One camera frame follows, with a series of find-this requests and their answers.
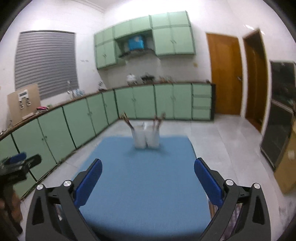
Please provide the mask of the plain wooden chopstick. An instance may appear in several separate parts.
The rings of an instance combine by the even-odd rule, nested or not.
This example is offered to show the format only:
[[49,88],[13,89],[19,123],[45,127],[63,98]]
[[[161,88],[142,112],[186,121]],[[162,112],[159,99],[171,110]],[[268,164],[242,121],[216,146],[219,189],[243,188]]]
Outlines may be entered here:
[[129,120],[129,118],[127,117],[126,114],[123,115],[123,119],[124,119],[124,121],[127,123],[127,125],[128,125],[132,130],[134,130],[134,127],[133,127],[132,124],[130,123],[130,120]]

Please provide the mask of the green lower kitchen cabinets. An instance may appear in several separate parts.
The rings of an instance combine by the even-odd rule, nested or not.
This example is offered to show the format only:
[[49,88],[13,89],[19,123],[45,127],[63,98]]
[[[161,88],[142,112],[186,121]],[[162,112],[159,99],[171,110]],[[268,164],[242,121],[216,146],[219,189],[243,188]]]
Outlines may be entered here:
[[215,85],[201,82],[147,84],[90,94],[15,125],[1,136],[1,158],[21,152],[41,155],[41,164],[14,186],[23,197],[122,114],[131,120],[151,120],[164,113],[168,120],[211,121],[215,94]]

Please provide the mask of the purple patterned stool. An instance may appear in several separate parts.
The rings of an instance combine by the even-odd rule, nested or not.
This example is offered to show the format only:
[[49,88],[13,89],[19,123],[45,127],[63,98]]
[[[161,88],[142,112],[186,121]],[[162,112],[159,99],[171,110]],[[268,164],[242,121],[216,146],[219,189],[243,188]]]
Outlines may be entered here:
[[[211,218],[213,218],[215,216],[216,212],[218,211],[218,207],[213,205],[210,200],[208,200],[208,203],[209,203],[210,216],[211,216]],[[231,233],[234,230],[234,226],[237,223],[241,207],[242,207],[242,203],[236,204],[234,211],[232,213],[232,216],[231,216],[231,218],[227,224],[227,227],[224,230],[224,233],[222,234],[222,237],[220,238],[220,240],[227,240],[231,236]]]

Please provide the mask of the pink cloth on counter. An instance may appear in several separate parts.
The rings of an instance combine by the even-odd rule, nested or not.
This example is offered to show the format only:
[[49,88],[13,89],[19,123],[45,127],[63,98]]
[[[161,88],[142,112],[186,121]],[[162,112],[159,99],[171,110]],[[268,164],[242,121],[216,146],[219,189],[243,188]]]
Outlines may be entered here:
[[42,112],[42,111],[48,111],[49,108],[47,106],[39,106],[39,107],[36,108],[36,110],[38,112]]

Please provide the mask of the blue table cloth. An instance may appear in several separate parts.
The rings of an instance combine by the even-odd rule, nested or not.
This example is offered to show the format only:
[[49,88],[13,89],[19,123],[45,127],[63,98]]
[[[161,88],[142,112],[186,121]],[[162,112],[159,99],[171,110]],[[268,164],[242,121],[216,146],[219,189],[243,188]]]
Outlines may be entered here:
[[131,137],[107,137],[80,167],[102,161],[102,175],[80,212],[110,240],[198,240],[211,220],[185,136],[157,149],[136,149]]

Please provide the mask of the chrome sink faucet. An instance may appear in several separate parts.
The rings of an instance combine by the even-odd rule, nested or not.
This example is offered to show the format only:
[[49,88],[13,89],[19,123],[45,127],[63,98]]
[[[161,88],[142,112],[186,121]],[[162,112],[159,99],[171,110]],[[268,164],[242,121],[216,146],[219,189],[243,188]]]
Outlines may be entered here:
[[70,95],[71,94],[71,80],[67,81],[67,93]]

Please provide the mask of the black glass disinfection cabinet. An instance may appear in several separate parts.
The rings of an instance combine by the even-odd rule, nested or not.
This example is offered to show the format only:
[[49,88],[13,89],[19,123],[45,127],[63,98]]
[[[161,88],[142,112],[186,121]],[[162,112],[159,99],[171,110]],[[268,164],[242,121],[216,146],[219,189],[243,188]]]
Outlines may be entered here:
[[271,103],[260,150],[273,169],[279,165],[292,132],[295,111],[295,62],[270,61]]

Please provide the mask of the small kettle on counter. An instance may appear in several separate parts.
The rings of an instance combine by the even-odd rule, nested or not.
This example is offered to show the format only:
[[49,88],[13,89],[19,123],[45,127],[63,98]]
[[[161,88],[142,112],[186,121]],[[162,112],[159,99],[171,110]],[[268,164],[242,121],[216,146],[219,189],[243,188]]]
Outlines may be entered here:
[[99,81],[98,83],[98,91],[101,91],[101,90],[105,90],[105,85],[102,81]]

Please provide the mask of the white cooking pot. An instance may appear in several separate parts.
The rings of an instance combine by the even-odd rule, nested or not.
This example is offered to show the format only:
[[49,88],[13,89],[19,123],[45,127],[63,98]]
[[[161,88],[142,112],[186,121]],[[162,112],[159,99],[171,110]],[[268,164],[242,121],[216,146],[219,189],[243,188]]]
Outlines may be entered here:
[[128,83],[128,85],[134,85],[137,83],[137,78],[133,74],[128,74],[126,77],[126,82]]

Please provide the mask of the black wok with lid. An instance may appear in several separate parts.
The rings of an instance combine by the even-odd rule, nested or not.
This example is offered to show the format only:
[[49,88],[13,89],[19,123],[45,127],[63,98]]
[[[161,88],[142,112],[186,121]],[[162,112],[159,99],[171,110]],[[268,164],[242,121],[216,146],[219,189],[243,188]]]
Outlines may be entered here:
[[149,73],[145,73],[145,75],[142,75],[140,78],[142,79],[144,84],[153,83],[155,79],[155,77],[153,75],[150,75]]

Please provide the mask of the wooden closed door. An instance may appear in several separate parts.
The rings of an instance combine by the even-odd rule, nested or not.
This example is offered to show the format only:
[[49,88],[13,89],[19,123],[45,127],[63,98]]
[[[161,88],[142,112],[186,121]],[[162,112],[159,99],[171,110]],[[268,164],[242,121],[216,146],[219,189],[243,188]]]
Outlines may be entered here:
[[212,83],[216,86],[215,113],[240,115],[242,104],[242,59],[237,37],[206,34]]

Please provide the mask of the black range hood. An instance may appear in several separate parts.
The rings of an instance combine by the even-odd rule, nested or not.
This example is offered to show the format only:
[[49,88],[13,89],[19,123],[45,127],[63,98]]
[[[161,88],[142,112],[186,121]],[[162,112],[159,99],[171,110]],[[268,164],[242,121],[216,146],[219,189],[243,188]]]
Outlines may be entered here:
[[133,58],[133,57],[142,56],[148,53],[155,54],[155,51],[150,48],[135,49],[135,50],[122,53],[121,55],[119,55],[119,58],[122,58],[122,59]]

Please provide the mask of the blue box on hood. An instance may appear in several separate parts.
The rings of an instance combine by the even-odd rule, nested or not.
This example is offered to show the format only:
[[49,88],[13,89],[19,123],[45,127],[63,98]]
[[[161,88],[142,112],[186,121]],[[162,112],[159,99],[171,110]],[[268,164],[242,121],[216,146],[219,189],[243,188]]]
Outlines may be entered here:
[[142,35],[136,35],[128,39],[128,47],[130,51],[144,49],[144,38]]

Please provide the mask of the open wooden door frame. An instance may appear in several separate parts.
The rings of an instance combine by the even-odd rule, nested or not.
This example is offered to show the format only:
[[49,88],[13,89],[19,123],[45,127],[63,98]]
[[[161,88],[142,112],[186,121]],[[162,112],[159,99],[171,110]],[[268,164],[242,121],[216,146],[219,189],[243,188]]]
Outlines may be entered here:
[[243,38],[247,64],[246,119],[261,132],[265,116],[268,72],[265,47],[260,29]]

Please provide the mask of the green upper wall cabinets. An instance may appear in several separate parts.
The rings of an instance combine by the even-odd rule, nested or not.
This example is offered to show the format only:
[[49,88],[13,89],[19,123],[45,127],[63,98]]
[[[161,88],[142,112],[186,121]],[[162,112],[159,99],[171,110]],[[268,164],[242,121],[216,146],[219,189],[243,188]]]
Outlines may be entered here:
[[194,55],[193,30],[186,11],[149,15],[128,20],[94,34],[95,63],[98,70],[118,65],[119,58],[130,51],[128,39],[142,35],[144,48],[156,56]]

